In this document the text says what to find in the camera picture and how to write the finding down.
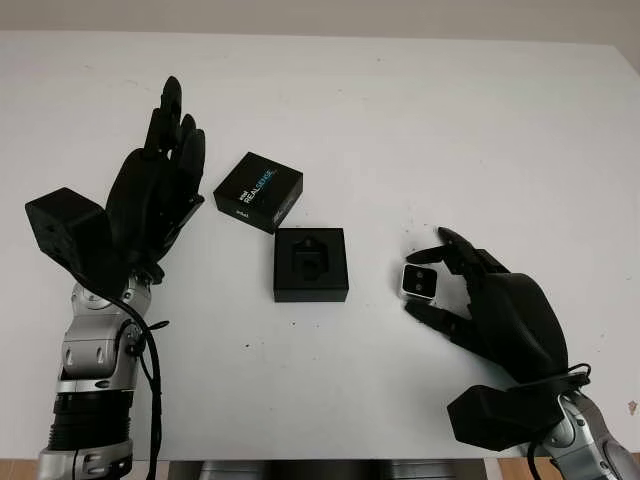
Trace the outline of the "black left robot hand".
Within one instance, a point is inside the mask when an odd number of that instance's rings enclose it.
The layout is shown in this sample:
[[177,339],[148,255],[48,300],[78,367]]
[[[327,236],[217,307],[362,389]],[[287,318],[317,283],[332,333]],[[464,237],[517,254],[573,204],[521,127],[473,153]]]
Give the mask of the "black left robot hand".
[[160,260],[204,202],[205,148],[205,132],[182,113],[180,82],[168,77],[144,145],[125,159],[106,203],[117,252],[153,284],[164,277]]

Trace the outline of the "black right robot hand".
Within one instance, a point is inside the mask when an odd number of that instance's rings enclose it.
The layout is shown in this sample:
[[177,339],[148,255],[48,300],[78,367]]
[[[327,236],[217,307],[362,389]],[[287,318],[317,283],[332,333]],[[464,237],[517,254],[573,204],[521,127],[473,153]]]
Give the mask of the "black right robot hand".
[[442,262],[451,274],[463,277],[471,317],[415,300],[406,302],[405,311],[450,342],[501,366],[519,383],[566,373],[564,333],[536,281],[508,270],[449,228],[440,227],[437,233],[441,245],[413,252],[406,260],[415,265]]

